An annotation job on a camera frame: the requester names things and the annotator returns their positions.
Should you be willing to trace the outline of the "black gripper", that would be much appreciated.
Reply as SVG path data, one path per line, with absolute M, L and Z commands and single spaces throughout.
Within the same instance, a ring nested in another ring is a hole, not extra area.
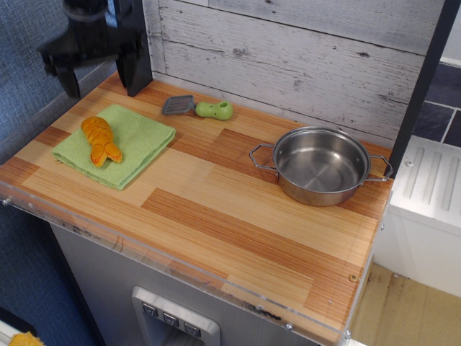
M 116 61 L 117 71 L 126 88 L 133 88 L 141 52 L 141 31 L 112 27 L 101 18 L 94 22 L 71 19 L 67 30 L 38 48 L 45 70 L 58 77 L 69 97 L 81 99 L 75 69 L 104 61 Z

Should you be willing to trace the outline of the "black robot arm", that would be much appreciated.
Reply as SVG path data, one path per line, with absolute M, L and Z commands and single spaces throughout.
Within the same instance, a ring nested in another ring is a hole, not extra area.
M 64 1 L 67 30 L 38 48 L 45 71 L 58 77 L 69 97 L 80 98 L 74 70 L 104 61 L 115 61 L 127 94 L 139 90 L 135 77 L 143 54 L 142 31 L 107 24 L 107 1 Z

